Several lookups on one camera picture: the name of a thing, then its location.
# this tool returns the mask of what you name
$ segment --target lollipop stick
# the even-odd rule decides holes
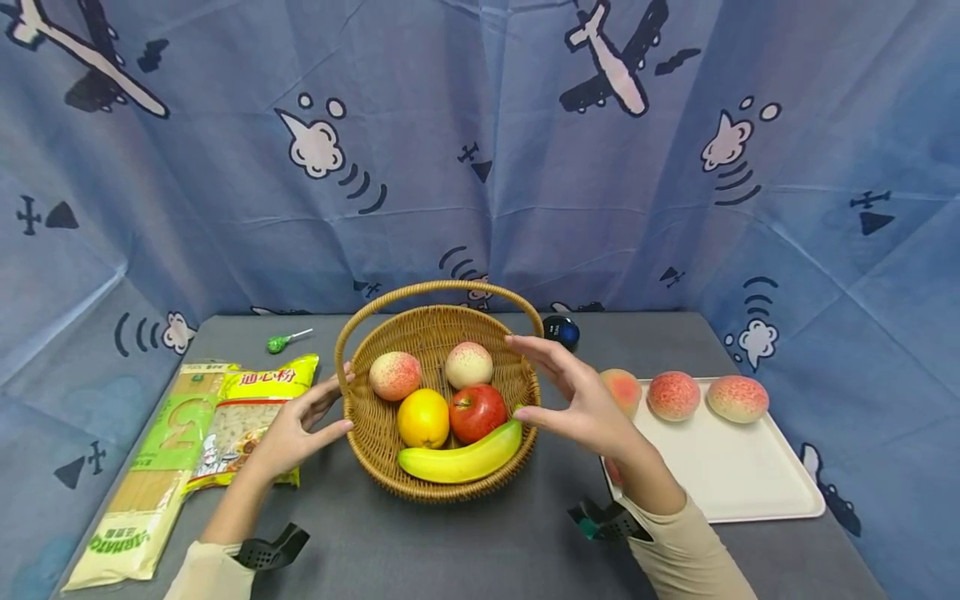
[[[299,336],[305,335],[305,334],[307,334],[307,333],[310,333],[311,331],[313,331],[313,327],[310,327],[309,329],[304,329],[304,330],[301,331],[300,333],[295,333],[295,334],[293,334],[293,335],[287,336],[287,340],[292,340],[292,339],[294,339],[294,338],[299,338]]]

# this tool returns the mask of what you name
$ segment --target black wrist strap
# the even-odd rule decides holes
[[[584,496],[577,506],[566,512],[590,540],[637,538],[653,541],[647,530],[636,521],[634,516],[616,502],[601,509],[596,502]]]
[[[282,568],[297,558],[309,539],[310,534],[297,525],[288,523],[275,541],[260,538],[244,541],[234,559],[254,571]]]

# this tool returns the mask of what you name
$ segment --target basket handle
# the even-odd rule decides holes
[[[530,317],[531,323],[534,324],[534,333],[536,333],[538,337],[543,337],[543,321],[540,320],[540,315],[537,313],[537,309],[534,308],[530,302],[525,300],[523,296],[515,292],[511,292],[506,288],[502,288],[498,285],[492,285],[490,283],[484,283],[483,281],[477,281],[476,279],[472,281],[462,281],[460,279],[439,279],[437,281],[424,281],[423,283],[415,283],[413,285],[395,289],[392,292],[387,292],[376,300],[369,302],[363,308],[357,311],[355,315],[350,317],[350,320],[347,321],[346,325],[344,325],[344,328],[340,331],[340,336],[337,337],[337,345],[333,350],[333,357],[336,361],[337,367],[337,379],[340,380],[340,388],[342,390],[347,388],[347,374],[344,372],[344,347],[347,345],[347,339],[350,337],[350,334],[353,333],[353,329],[363,322],[364,319],[379,311],[381,308],[387,304],[390,304],[391,302],[416,296],[418,294],[436,292],[438,290],[479,290],[481,292],[488,292],[490,294],[502,296],[503,298],[519,306],[520,309],[526,313],[527,317]]]

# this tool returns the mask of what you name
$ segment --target cartoon airplane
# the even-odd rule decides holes
[[[560,104],[567,112],[584,112],[590,105],[602,106],[607,97],[612,95],[625,112],[639,117],[649,105],[636,71],[646,57],[647,50],[660,43],[660,28],[670,12],[666,0],[652,0],[630,41],[619,53],[603,33],[609,10],[610,0],[597,0],[590,14],[577,11],[580,27],[567,32],[566,45],[570,52],[576,52],[589,44],[598,74],[561,94]]]
[[[124,93],[151,114],[166,118],[169,114],[167,107],[120,68],[122,61],[113,49],[116,33],[107,24],[100,0],[80,0],[79,4],[93,45],[47,20],[39,0],[20,0],[19,14],[12,8],[3,11],[13,17],[7,37],[20,46],[35,50],[46,36],[90,68],[67,92],[68,105],[92,112],[108,108],[113,102],[125,102],[121,95]]]

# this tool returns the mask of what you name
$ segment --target peach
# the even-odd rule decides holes
[[[493,358],[479,344],[463,342],[446,356],[444,373],[450,385],[458,390],[490,383],[493,379]]]
[[[647,404],[663,420],[687,420],[700,406],[700,386],[685,372],[662,372],[650,382]]]
[[[643,386],[636,377],[622,369],[607,369],[600,373],[603,384],[607,386],[617,406],[623,414],[631,420],[636,415],[636,408],[643,397]]]
[[[603,466],[607,470],[607,474],[610,476],[610,480],[613,481],[613,484],[622,488],[623,477],[620,476],[620,469],[616,467],[616,464],[605,456],[603,459]]]
[[[370,385],[391,402],[403,400],[420,386],[420,361],[406,352],[381,354],[370,366]]]
[[[707,404],[726,420],[752,423],[766,415],[770,397],[759,381],[742,375],[726,375],[710,384]]]

